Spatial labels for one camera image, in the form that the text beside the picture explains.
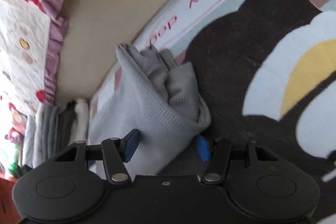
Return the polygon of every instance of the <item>gray cloth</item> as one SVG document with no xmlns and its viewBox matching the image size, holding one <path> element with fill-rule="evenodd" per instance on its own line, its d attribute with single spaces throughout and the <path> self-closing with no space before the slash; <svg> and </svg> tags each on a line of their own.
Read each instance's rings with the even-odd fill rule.
<svg viewBox="0 0 336 224">
<path fill-rule="evenodd" d="M 54 155 L 54 135 L 55 135 L 55 125 L 56 117 L 58 117 L 59 106 L 54 106 L 49 120 L 49 132 L 48 132 L 48 148 L 47 148 L 47 158 L 51 158 Z"/>
<path fill-rule="evenodd" d="M 25 138 L 22 148 L 22 165 L 33 167 L 34 135 L 36 130 L 36 121 L 33 115 L 27 118 Z"/>
<path fill-rule="evenodd" d="M 55 115 L 55 130 L 54 130 L 54 140 L 53 140 L 53 155 L 59 152 L 60 145 L 60 130 L 62 128 L 61 116 L 63 112 L 67 109 L 66 106 L 60 106 L 59 111 Z"/>
<path fill-rule="evenodd" d="M 62 150 L 68 146 L 73 123 L 76 121 L 77 115 L 75 111 L 76 101 L 71 101 L 67 105 L 67 109 L 62 114 L 62 127 L 59 131 L 60 145 L 59 149 Z"/>
<path fill-rule="evenodd" d="M 117 57 L 120 86 L 90 121 L 88 137 L 100 144 L 139 129 L 139 147 L 125 166 L 133 178 L 154 175 L 210 125 L 210 113 L 191 63 L 177 66 L 168 50 L 138 52 L 132 45 L 118 46 Z M 105 176 L 99 162 L 96 172 Z"/>
<path fill-rule="evenodd" d="M 45 104 L 40 104 L 36 113 L 36 130 L 34 134 L 33 162 L 32 167 L 38 167 L 42 161 L 42 128 Z"/>
<path fill-rule="evenodd" d="M 45 162 L 48 159 L 48 134 L 49 134 L 49 122 L 52 110 L 53 107 L 50 105 L 46 105 L 44 107 L 43 126 L 41 134 L 42 162 Z"/>
</svg>

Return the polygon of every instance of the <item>printed bedding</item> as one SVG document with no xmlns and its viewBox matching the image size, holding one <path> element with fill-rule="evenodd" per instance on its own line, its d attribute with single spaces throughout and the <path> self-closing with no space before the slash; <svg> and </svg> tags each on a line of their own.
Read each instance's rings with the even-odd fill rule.
<svg viewBox="0 0 336 224">
<path fill-rule="evenodd" d="M 63 0 L 0 0 L 0 92 L 27 115 L 53 104 L 68 21 Z"/>
<path fill-rule="evenodd" d="M 335 22 L 336 0 L 170 0 L 134 42 L 193 64 L 212 120 L 204 134 L 257 140 L 311 175 L 319 224 L 336 223 Z M 122 73 L 115 65 L 91 100 L 89 141 Z M 160 175 L 202 174 L 195 151 Z"/>
</svg>

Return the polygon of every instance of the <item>screw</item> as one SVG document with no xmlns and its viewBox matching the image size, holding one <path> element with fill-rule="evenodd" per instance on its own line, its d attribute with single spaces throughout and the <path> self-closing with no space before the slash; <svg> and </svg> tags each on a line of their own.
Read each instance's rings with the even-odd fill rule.
<svg viewBox="0 0 336 224">
<path fill-rule="evenodd" d="M 221 176 L 216 173 L 208 173 L 204 175 L 206 181 L 215 182 L 221 179 Z"/>
<path fill-rule="evenodd" d="M 121 182 L 121 181 L 125 181 L 128 179 L 128 175 L 124 174 L 124 173 L 116 173 L 114 174 L 111 179 L 113 181 L 117 181 L 117 182 Z"/>
</svg>

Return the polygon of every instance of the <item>pink ruffled trim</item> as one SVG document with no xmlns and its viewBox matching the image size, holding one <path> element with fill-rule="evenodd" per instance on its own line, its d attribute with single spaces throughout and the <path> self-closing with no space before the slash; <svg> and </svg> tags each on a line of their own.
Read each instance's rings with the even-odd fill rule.
<svg viewBox="0 0 336 224">
<path fill-rule="evenodd" d="M 58 16 L 63 0 L 42 0 L 44 12 L 51 17 L 49 44 L 44 72 L 45 103 L 53 104 L 56 92 L 56 76 L 64 36 L 68 29 L 68 20 Z"/>
</svg>

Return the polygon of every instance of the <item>yellow cartoon shape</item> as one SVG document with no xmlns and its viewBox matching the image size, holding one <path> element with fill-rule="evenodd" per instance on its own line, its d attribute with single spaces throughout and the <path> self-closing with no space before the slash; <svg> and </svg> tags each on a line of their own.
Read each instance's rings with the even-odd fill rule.
<svg viewBox="0 0 336 224">
<path fill-rule="evenodd" d="M 30 46 L 23 38 L 20 38 L 19 41 L 20 41 L 21 47 L 23 47 L 25 50 L 29 50 Z"/>
</svg>

